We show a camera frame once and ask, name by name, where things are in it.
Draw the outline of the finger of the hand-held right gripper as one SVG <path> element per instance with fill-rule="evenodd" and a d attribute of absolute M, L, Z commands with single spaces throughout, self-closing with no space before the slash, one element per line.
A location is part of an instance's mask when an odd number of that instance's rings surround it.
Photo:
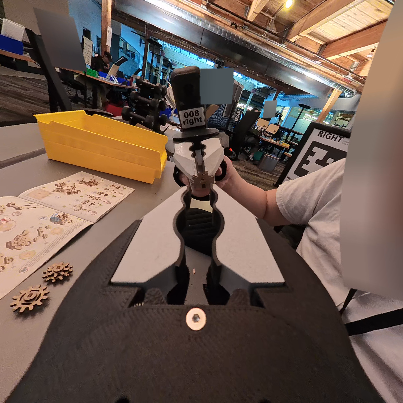
<path fill-rule="evenodd" d="M 204 160 L 208 172 L 214 175 L 213 183 L 215 181 L 215 174 L 224 159 L 224 149 L 219 139 L 206 139 L 201 144 L 204 146 Z"/>
<path fill-rule="evenodd" d="M 175 181 L 180 186 L 200 186 L 200 164 L 192 142 L 174 142 Z"/>

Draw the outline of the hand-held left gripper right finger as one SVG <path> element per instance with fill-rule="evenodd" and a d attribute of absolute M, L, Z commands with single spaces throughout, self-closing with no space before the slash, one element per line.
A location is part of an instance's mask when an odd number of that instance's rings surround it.
<path fill-rule="evenodd" d="M 217 185 L 211 186 L 213 224 L 208 270 L 210 299 L 229 299 L 237 289 L 249 296 L 258 288 L 282 287 L 285 279 L 257 218 Z"/>

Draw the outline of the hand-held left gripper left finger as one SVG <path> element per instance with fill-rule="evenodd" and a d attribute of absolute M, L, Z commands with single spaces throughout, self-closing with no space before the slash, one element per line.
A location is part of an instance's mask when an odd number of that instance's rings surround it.
<path fill-rule="evenodd" d="M 182 232 L 191 200 L 181 187 L 146 214 L 125 251 L 111 282 L 148 291 L 157 288 L 167 298 L 185 298 L 189 286 Z"/>

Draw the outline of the small wooden gear part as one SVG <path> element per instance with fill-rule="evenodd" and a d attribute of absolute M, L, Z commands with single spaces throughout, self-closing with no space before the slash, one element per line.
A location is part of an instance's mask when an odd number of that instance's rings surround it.
<path fill-rule="evenodd" d="M 214 179 L 213 174 L 209 174 L 204 160 L 204 151 L 195 148 L 192 156 L 194 158 L 194 169 L 190 176 L 190 186 L 193 192 L 208 189 Z"/>

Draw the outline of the person's right forearm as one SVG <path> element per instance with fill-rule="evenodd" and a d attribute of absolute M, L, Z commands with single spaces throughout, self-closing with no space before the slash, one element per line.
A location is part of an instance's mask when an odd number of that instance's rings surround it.
<path fill-rule="evenodd" d="M 238 202 L 258 219 L 270 226 L 286 225 L 290 222 L 281 213 L 276 202 L 276 189 L 264 191 L 257 186 L 239 179 Z"/>

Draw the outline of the person's right hand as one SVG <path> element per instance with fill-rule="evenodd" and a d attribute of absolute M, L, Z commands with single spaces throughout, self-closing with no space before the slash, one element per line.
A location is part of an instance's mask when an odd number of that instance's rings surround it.
<path fill-rule="evenodd" d="M 226 163 L 226 176 L 221 181 L 216 181 L 215 184 L 234 200 L 243 204 L 243 200 L 246 197 L 247 185 L 249 184 L 241 178 L 227 156 L 224 156 L 223 161 Z M 189 179 L 183 173 L 180 173 L 180 180 L 185 185 L 190 185 Z M 210 189 L 207 187 L 205 189 L 192 188 L 192 195 L 195 197 L 207 197 L 209 200 L 209 194 Z"/>

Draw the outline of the black office chair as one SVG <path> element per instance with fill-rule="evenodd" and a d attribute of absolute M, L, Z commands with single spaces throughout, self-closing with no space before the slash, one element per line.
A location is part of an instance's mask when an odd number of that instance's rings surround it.
<path fill-rule="evenodd" d="M 240 122 L 236 125 L 234 133 L 229 142 L 229 146 L 232 149 L 234 155 L 229 157 L 231 161 L 239 161 L 239 153 L 244 144 L 246 134 L 250 128 L 252 128 L 259 117 L 260 111 L 258 108 L 253 108 L 251 111 L 247 111 L 241 118 Z"/>

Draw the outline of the black dumbbell rack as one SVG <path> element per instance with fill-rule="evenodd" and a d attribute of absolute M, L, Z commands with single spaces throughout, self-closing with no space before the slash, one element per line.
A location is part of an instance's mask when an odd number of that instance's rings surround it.
<path fill-rule="evenodd" d="M 156 133 L 161 133 L 162 125 L 167 123 L 168 117 L 160 112 L 167 107 L 165 95 L 167 87 L 160 83 L 152 83 L 140 76 L 136 77 L 136 86 L 130 94 L 130 106 L 122 109 L 122 119 L 128 121 L 131 125 L 140 124 Z"/>

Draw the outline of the black textured pad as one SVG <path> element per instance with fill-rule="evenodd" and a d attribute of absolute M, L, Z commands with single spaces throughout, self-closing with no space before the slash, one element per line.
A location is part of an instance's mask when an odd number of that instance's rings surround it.
<path fill-rule="evenodd" d="M 186 223 L 182 231 L 185 246 L 209 257 L 212 256 L 212 243 L 218 230 L 213 224 L 213 213 L 199 208 L 186 211 Z"/>

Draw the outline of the grey trash bin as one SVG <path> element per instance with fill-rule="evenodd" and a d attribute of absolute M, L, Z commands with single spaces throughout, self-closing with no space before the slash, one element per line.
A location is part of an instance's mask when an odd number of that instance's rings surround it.
<path fill-rule="evenodd" d="M 264 153 L 259 159 L 258 168 L 265 173 L 272 173 L 278 162 L 278 157 Z"/>

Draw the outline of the wooden top desk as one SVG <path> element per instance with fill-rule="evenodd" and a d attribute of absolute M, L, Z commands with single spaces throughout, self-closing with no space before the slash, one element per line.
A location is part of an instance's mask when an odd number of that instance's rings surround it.
<path fill-rule="evenodd" d="M 30 63 L 36 63 L 28 55 L 24 55 L 24 54 L 20 55 L 20 54 L 5 51 L 3 49 L 0 49 L 0 54 L 5 56 L 5 57 L 9 57 L 9 58 L 13 58 L 13 59 L 19 59 L 19 60 L 27 61 L 27 62 L 30 62 Z"/>
<path fill-rule="evenodd" d="M 103 110 L 106 102 L 124 102 L 132 91 L 138 90 L 135 84 L 130 85 L 125 80 L 119 82 L 115 76 L 102 79 L 70 69 L 56 68 L 56 71 L 65 85 L 82 95 L 82 103 L 88 108 Z"/>

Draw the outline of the yellow plastic bin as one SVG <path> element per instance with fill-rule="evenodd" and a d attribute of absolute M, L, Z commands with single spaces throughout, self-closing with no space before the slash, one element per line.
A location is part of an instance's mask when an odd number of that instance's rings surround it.
<path fill-rule="evenodd" d="M 50 160 L 153 184 L 167 162 L 167 136 L 83 110 L 36 114 Z"/>

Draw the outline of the flat wooden gear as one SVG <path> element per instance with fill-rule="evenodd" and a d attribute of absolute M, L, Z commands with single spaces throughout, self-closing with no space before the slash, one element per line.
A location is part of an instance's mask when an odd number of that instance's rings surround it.
<path fill-rule="evenodd" d="M 10 307 L 13 312 L 22 314 L 25 311 L 33 311 L 36 307 L 43 305 L 48 299 L 50 291 L 46 286 L 37 285 L 21 290 L 18 295 L 12 298 Z"/>
<path fill-rule="evenodd" d="M 56 282 L 57 280 L 63 281 L 66 277 L 70 276 L 73 272 L 73 266 L 70 263 L 60 262 L 52 264 L 43 272 L 42 279 L 45 282 Z"/>

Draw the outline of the black floor lamp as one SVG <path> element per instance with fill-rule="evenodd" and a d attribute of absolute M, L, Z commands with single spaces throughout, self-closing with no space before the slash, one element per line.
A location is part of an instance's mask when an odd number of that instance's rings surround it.
<path fill-rule="evenodd" d="M 308 117 L 308 119 L 305 119 L 304 117 L 302 118 L 302 123 L 298 123 L 298 121 L 300 120 L 301 115 L 304 113 L 304 110 L 308 110 L 310 109 L 309 105 L 303 104 L 303 103 L 299 103 L 299 107 L 300 107 L 300 112 L 295 120 L 295 122 L 293 123 L 291 130 L 292 130 L 292 136 L 294 138 L 297 138 L 298 141 L 300 141 L 303 137 L 303 134 L 305 133 L 306 129 L 308 128 L 309 124 L 311 123 L 311 119 L 310 117 Z"/>

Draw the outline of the black framed marker sign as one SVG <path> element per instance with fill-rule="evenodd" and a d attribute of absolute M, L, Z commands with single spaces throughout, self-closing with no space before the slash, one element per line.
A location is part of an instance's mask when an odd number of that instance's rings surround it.
<path fill-rule="evenodd" d="M 306 176 L 345 158 L 350 136 L 351 130 L 310 123 L 274 186 Z"/>

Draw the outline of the open instruction booklet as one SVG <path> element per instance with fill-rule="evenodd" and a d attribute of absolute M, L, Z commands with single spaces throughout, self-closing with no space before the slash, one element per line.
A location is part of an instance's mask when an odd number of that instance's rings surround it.
<path fill-rule="evenodd" d="M 124 184 L 77 172 L 18 197 L 1 197 L 0 297 L 133 192 Z"/>

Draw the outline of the black easel stand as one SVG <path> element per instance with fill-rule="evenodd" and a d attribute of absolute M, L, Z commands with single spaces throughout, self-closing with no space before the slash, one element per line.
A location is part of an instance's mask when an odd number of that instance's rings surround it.
<path fill-rule="evenodd" d="M 71 102 L 46 51 L 42 36 L 35 34 L 28 28 L 25 28 L 25 32 L 31 46 L 28 53 L 39 64 L 47 80 L 50 112 L 56 113 L 59 108 L 62 112 L 72 111 Z"/>

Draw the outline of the large blue storage bin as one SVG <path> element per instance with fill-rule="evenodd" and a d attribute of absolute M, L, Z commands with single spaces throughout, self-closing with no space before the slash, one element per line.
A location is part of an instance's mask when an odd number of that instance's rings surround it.
<path fill-rule="evenodd" d="M 23 42 L 0 35 L 0 49 L 9 53 L 23 55 Z"/>

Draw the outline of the grey ceiling air duct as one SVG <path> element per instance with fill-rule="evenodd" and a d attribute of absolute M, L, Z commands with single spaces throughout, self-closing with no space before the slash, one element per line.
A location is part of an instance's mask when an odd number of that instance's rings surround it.
<path fill-rule="evenodd" d="M 337 89 L 352 98 L 358 90 L 333 75 L 315 73 L 313 70 L 270 50 L 241 33 L 236 33 L 221 22 L 203 13 L 186 10 L 175 1 L 115 1 L 114 18 L 135 18 L 148 27 L 173 35 L 234 63 L 238 72 L 242 68 L 253 74 L 291 86 L 317 97 Z"/>

